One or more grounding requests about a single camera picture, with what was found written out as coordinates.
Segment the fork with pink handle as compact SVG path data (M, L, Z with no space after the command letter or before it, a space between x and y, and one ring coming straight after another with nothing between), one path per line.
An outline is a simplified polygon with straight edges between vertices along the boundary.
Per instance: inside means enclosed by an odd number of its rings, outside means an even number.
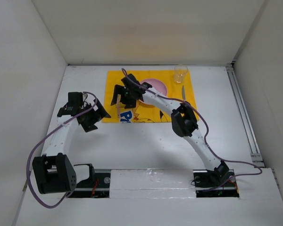
M121 95L118 94L117 95L117 103L116 103L116 106L117 106L117 117L120 118L120 97Z

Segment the yellow cartoon print cloth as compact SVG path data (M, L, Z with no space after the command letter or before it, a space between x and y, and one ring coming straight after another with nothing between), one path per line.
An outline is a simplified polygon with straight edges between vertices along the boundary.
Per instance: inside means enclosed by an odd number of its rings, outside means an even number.
M191 82L190 73L188 72L183 83L176 83L174 72L171 70L158 71L128 71L133 74L141 84L146 82L152 86L152 91L145 92L143 100L137 100L135 107L125 108L125 104L119 102L111 105L115 85L123 86L122 79L125 75L122 71L108 71L104 108L111 116L104 118L104 123L156 123L171 122L173 109L177 109L180 102L174 99L185 100L193 108L197 108L196 100Z

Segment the pink round plate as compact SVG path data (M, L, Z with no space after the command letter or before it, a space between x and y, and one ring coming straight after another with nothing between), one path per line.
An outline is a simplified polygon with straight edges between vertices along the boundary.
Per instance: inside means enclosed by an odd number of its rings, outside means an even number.
M141 86L143 87L146 87L146 83L151 85L153 89L159 92L159 95L167 97L167 93L168 93L167 86L162 81L158 79L149 78L149 79L144 79L140 82ZM149 100L152 100L152 98L150 97L158 98L154 94L149 93L149 95L146 96L146 102L144 101L144 99L140 99L140 102L146 105L150 105Z

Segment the clear drinking glass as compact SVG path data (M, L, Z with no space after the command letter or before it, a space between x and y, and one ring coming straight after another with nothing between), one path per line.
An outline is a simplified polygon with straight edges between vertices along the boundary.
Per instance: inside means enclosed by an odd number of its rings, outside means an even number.
M174 81L176 83L182 83L188 71L186 65L176 65L174 68Z

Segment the knife with pink handle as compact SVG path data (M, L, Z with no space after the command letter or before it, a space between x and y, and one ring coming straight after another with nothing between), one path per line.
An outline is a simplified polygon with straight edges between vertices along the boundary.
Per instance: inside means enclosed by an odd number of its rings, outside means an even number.
M183 101L186 101L186 95L185 95L185 87L184 87L184 85L182 86L182 98L183 98Z

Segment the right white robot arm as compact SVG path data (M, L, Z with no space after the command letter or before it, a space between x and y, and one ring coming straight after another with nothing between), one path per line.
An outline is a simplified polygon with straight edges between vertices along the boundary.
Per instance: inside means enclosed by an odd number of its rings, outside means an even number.
M166 97L149 83L139 83L133 74L127 74L125 69L122 69L122 71L125 75L121 79L123 86L115 85L111 105L117 103L117 96L119 95L120 102L126 108L135 107L136 102L140 100L169 115L173 132L185 139L202 160L208 173L207 178L210 182L210 187L223 184L229 168L225 161L214 156L209 150L199 130L192 106L186 101Z

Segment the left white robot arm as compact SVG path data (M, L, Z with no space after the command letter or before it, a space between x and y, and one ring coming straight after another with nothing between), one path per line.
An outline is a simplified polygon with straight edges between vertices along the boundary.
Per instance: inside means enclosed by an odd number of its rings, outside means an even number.
M68 93L67 103L58 111L58 126L48 148L41 156L34 157L32 167L39 193L70 193L79 183L89 187L96 182L92 164L73 165L67 156L79 127L88 133L97 129L97 122L110 118L97 98L93 103L87 101L90 95L90 92Z

